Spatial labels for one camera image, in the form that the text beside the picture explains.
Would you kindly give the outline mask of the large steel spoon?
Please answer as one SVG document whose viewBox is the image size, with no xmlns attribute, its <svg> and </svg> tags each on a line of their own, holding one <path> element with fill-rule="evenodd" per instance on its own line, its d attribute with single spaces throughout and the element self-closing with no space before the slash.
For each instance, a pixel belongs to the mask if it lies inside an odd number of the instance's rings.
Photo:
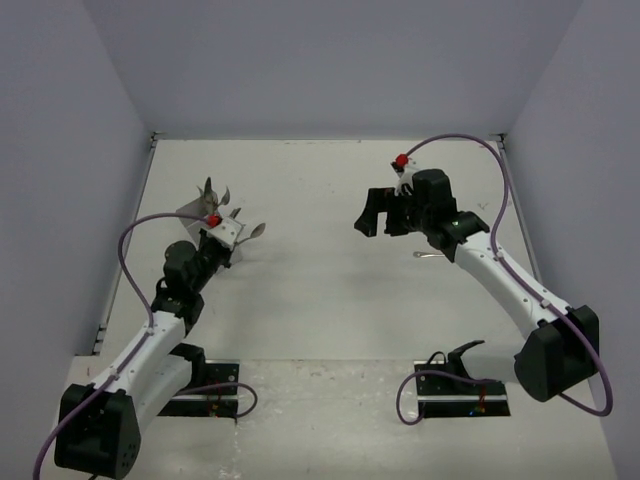
<svg viewBox="0 0 640 480">
<path fill-rule="evenodd" d="M 250 240 L 254 240 L 254 239 L 259 238 L 261 235 L 264 234 L 265 230 L 266 230 L 266 223 L 265 222 L 258 224 L 257 226 L 255 226 L 252 229 L 252 231 L 249 233 L 248 236 L 238 240 L 236 242 L 236 245 L 239 246 L 239 245 L 242 245 L 242 244 L 244 244 L 244 243 L 246 243 L 246 242 L 248 242 Z"/>
</svg>

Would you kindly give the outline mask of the crosswise steel spoon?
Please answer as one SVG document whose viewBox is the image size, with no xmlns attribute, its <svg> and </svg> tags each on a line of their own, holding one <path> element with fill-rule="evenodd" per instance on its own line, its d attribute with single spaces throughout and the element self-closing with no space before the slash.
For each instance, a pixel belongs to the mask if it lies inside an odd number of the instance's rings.
<svg viewBox="0 0 640 480">
<path fill-rule="evenodd" d="M 429 259 L 429 258 L 442 258 L 444 257 L 444 255 L 442 253 L 414 251 L 413 257 L 416 259 Z"/>
</svg>

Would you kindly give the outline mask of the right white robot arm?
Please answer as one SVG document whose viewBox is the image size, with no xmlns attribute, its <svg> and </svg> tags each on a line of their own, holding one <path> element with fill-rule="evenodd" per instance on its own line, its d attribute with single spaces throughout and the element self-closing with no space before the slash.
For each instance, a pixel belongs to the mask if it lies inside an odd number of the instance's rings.
<svg viewBox="0 0 640 480">
<path fill-rule="evenodd" d="M 375 236 L 381 214 L 386 216 L 385 234 L 419 232 L 470 274 L 524 339 L 505 347 L 474 340 L 451 351 L 446 380 L 454 391 L 467 393 L 481 380 L 513 381 L 545 402 L 596 374 L 597 315 L 587 306 L 571 307 L 516 265 L 479 216 L 458 208 L 442 170 L 407 173 L 396 187 L 369 189 L 355 229 Z"/>
</svg>

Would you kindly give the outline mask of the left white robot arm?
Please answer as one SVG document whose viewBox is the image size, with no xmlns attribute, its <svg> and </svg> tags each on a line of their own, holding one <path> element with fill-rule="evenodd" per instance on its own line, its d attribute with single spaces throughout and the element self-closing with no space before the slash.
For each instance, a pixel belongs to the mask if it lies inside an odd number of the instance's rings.
<svg viewBox="0 0 640 480">
<path fill-rule="evenodd" d="M 56 466 L 123 479 L 131 471 L 149 423 L 180 391 L 195 393 L 208 379 L 202 348 L 185 343 L 204 308 L 202 290 L 232 264 L 237 234 L 201 230 L 198 243 L 165 251 L 141 329 L 119 356 L 86 385 L 72 384 L 60 401 Z"/>
</svg>

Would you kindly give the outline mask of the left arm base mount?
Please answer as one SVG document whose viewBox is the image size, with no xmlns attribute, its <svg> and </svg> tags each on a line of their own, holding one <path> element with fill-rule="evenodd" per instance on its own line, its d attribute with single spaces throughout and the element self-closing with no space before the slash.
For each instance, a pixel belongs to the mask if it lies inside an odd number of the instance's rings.
<svg viewBox="0 0 640 480">
<path fill-rule="evenodd" d="M 203 376 L 187 390 L 196 393 L 172 398 L 159 417 L 228 418 L 239 420 L 253 412 L 257 392 L 240 382 L 241 364 L 237 361 L 206 360 Z"/>
</svg>

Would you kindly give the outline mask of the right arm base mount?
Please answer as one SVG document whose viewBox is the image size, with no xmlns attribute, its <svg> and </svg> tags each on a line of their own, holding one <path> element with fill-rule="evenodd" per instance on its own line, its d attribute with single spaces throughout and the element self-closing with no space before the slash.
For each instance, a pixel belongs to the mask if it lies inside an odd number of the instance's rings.
<svg viewBox="0 0 640 480">
<path fill-rule="evenodd" d="M 414 426 L 429 418 L 480 418 L 511 414 L 505 384 L 516 380 L 515 349 L 473 340 L 449 352 L 437 351 L 413 362 L 413 372 L 400 384 L 395 409 L 399 420 Z M 405 387 L 416 387 L 417 414 L 401 412 Z"/>
</svg>

